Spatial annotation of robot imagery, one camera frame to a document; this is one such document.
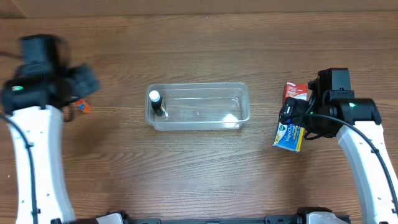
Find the orange bottle white cap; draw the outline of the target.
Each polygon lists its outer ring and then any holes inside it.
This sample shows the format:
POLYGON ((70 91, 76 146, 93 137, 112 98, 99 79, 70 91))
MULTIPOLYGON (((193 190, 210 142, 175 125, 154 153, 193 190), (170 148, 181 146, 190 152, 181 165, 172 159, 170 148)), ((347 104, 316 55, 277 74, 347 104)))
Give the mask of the orange bottle white cap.
POLYGON ((77 100, 74 104, 82 113, 91 112, 91 106, 85 100, 77 100))

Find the dark bottle white cap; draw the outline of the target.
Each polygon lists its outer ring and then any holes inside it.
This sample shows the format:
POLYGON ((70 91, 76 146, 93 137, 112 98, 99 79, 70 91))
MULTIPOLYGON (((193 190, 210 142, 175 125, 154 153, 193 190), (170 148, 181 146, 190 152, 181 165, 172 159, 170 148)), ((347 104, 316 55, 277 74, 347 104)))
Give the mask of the dark bottle white cap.
POLYGON ((152 90, 149 93, 151 107, 157 116, 163 116, 166 112, 166 105, 164 98, 157 90, 152 90))

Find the blue VapoDrops box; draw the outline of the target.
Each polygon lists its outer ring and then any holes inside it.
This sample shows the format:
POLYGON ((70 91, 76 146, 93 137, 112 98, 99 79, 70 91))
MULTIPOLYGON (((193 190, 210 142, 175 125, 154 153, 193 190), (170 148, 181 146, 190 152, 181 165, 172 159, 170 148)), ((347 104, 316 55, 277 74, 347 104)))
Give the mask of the blue VapoDrops box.
POLYGON ((300 152, 305 129, 294 124, 278 123, 273 146, 292 152, 300 152))

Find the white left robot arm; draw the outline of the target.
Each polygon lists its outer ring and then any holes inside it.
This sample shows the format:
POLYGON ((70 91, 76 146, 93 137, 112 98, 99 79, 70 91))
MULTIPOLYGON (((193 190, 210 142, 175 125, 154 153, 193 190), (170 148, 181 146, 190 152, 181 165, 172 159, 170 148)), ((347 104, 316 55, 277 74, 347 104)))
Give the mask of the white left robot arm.
POLYGON ((23 63, 4 83, 1 118, 9 126, 16 160, 16 223, 77 223, 62 164, 63 109, 99 90, 87 64, 70 66, 70 51, 56 35, 20 39, 23 63))

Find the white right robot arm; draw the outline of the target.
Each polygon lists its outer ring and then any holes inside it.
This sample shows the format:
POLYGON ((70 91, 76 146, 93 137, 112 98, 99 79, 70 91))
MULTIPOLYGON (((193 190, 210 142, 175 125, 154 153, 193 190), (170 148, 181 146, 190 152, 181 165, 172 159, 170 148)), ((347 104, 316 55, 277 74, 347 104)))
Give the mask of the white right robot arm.
POLYGON ((397 176, 387 153, 382 118, 370 98, 356 98, 347 68, 320 70, 307 85, 308 100, 288 93, 280 124, 302 138, 336 138, 347 160, 363 223, 397 223, 397 176))

